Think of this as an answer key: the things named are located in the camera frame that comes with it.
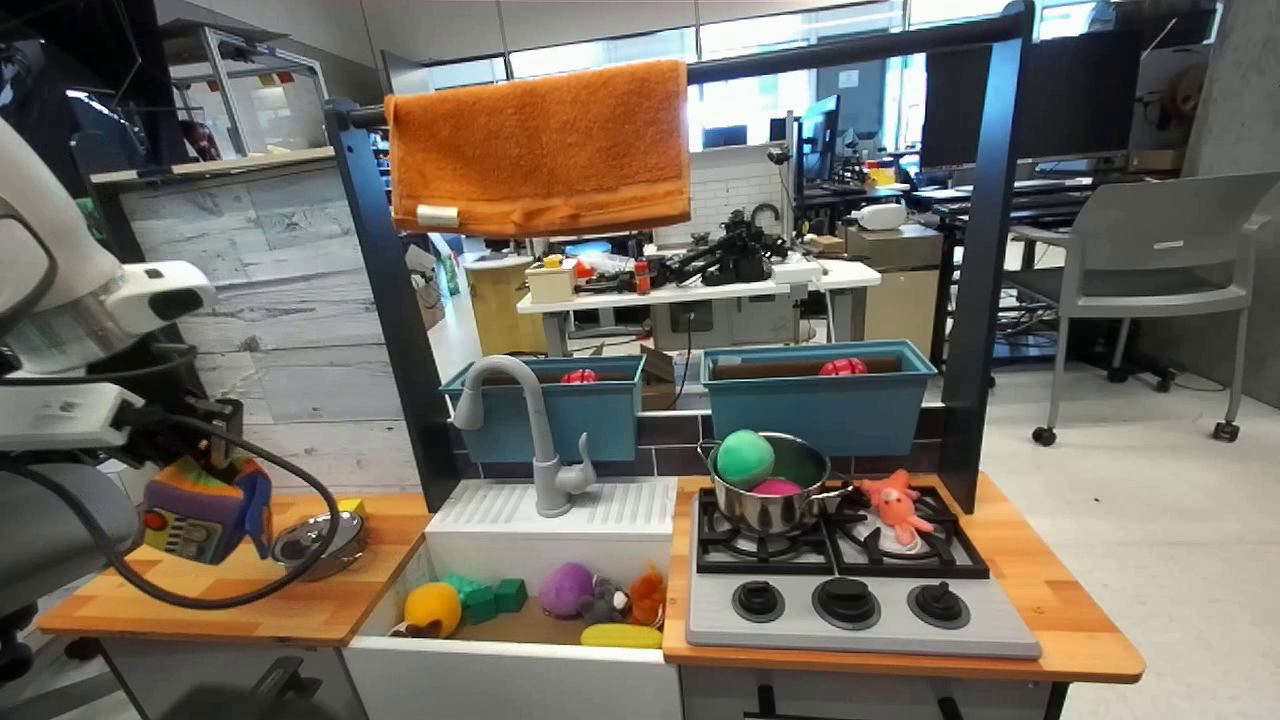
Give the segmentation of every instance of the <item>green ball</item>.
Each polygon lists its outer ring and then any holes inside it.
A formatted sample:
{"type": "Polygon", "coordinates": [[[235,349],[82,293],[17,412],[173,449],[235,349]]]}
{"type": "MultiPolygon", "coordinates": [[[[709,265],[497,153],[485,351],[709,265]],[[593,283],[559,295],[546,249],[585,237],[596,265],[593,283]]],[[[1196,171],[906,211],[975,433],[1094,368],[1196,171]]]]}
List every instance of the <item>green ball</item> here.
{"type": "Polygon", "coordinates": [[[715,449],[715,473],[733,489],[753,489],[772,473],[772,443],[761,433],[733,433],[715,449]]]}

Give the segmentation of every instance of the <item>stove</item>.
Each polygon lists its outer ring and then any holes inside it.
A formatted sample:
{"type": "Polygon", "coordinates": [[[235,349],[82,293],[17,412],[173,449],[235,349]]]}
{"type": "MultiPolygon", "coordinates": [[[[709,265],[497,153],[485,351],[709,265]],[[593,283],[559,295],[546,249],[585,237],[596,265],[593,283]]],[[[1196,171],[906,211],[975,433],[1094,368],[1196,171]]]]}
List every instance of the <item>stove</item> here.
{"type": "Polygon", "coordinates": [[[901,544],[859,492],[791,536],[753,536],[696,501],[688,646],[1035,659],[1040,646],[988,576],[955,511],[915,489],[933,525],[901,544]]]}

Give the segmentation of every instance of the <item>orange towel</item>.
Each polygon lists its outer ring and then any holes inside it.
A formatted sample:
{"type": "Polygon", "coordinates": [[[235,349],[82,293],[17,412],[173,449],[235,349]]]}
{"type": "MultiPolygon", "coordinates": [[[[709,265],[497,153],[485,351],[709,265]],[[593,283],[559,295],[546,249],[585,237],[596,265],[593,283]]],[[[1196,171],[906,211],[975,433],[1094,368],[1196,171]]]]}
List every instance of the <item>orange towel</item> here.
{"type": "Polygon", "coordinates": [[[580,237],[688,222],[683,65],[390,96],[394,218],[457,209],[467,237],[580,237]]]}

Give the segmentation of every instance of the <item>yellow toy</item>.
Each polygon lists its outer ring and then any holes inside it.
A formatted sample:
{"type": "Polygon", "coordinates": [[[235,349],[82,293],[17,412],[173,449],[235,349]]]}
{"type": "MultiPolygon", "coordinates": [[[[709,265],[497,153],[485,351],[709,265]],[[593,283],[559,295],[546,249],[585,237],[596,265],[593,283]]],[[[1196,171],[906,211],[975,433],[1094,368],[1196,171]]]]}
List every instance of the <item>yellow toy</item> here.
{"type": "Polygon", "coordinates": [[[453,635],[465,624],[465,602],[453,583],[419,583],[405,602],[397,635],[453,635]]]}
{"type": "Polygon", "coordinates": [[[593,624],[580,633],[593,647],[666,647],[666,633],[639,624],[593,624]]]}

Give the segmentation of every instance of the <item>gray chair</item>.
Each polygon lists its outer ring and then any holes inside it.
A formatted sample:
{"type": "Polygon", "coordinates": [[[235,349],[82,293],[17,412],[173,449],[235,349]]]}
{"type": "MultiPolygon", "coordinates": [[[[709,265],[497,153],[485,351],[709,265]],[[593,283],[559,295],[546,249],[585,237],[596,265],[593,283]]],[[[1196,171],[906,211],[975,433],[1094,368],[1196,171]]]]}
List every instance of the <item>gray chair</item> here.
{"type": "Polygon", "coordinates": [[[1238,316],[1238,365],[1227,416],[1214,442],[1239,436],[1238,408],[1243,385],[1247,304],[1251,304],[1251,233],[1262,199],[1280,176],[1214,176],[1164,185],[1105,185],[1066,233],[1012,228],[1012,239],[1059,246],[1066,267],[1012,273],[1007,283],[1055,304],[1055,365],[1048,422],[1035,443],[1055,443],[1059,376],[1072,319],[1124,319],[1111,351],[1121,371],[1127,325],[1168,316],[1238,316]]]}

